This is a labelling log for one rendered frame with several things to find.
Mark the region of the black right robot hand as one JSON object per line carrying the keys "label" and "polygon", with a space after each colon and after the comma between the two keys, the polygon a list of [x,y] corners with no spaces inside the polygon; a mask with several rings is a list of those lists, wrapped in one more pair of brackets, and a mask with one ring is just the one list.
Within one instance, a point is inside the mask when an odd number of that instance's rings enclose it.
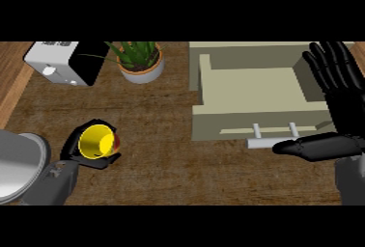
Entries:
{"label": "black right robot hand", "polygon": [[322,90],[335,132],[279,142],[276,154],[288,154],[309,162],[360,155],[365,151],[365,76],[341,41],[309,44],[303,52]]}

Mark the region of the yellow cup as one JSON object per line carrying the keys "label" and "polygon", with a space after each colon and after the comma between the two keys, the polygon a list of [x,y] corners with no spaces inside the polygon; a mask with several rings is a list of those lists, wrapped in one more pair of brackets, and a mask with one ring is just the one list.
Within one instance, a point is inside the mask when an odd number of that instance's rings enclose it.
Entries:
{"label": "yellow cup", "polygon": [[94,124],[83,131],[77,147],[87,159],[109,157],[118,153],[120,138],[105,124]]}

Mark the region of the beige cabinet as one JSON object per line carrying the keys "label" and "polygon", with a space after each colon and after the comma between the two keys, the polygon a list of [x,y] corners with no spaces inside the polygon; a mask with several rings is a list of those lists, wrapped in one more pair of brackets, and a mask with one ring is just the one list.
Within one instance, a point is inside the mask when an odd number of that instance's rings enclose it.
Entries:
{"label": "beige cabinet", "polygon": [[198,58],[208,55],[213,69],[291,68],[309,41],[191,41],[188,43],[189,89],[198,90]]}

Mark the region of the potted green plant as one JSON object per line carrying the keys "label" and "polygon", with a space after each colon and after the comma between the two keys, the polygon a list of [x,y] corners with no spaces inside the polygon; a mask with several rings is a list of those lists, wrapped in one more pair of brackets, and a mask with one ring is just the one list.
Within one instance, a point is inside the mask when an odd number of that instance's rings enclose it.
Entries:
{"label": "potted green plant", "polygon": [[161,75],[165,67],[162,47],[157,41],[121,41],[117,47],[109,41],[105,42],[115,59],[102,58],[117,64],[124,78],[134,84],[152,82]]}

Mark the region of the beige drawer front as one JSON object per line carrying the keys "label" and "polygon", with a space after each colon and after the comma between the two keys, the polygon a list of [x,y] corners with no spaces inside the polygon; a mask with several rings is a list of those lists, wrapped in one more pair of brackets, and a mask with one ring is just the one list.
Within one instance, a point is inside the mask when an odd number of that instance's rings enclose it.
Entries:
{"label": "beige drawer front", "polygon": [[254,138],[254,124],[259,125],[263,138],[291,137],[290,123],[295,124],[301,136],[335,130],[324,102],[307,109],[193,105],[191,139],[211,141]]}

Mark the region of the white and black toaster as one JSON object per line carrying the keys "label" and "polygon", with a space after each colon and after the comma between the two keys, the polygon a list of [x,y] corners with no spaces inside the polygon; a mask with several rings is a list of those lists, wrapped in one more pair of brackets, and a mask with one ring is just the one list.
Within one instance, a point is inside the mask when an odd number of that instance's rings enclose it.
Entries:
{"label": "white and black toaster", "polygon": [[102,41],[35,41],[22,59],[52,83],[93,86],[108,49]]}

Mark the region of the beige open drawer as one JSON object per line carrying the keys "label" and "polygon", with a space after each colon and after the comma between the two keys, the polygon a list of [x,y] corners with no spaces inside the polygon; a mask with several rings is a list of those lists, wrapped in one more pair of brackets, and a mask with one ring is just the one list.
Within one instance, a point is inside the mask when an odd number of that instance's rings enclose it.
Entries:
{"label": "beige open drawer", "polygon": [[201,99],[207,112],[328,110],[306,71],[293,68],[211,69],[208,54],[199,56]]}

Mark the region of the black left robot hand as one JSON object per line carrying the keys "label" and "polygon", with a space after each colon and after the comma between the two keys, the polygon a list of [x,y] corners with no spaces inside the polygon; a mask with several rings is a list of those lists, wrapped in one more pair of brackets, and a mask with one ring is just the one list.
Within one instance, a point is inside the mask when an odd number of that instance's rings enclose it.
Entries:
{"label": "black left robot hand", "polygon": [[102,170],[108,167],[109,164],[114,163],[114,161],[121,156],[121,153],[118,152],[112,156],[102,157],[99,159],[87,159],[81,155],[77,147],[78,139],[86,128],[94,124],[105,124],[117,134],[117,128],[106,121],[100,119],[92,119],[72,130],[61,149],[61,160],[77,161],[81,165]]}

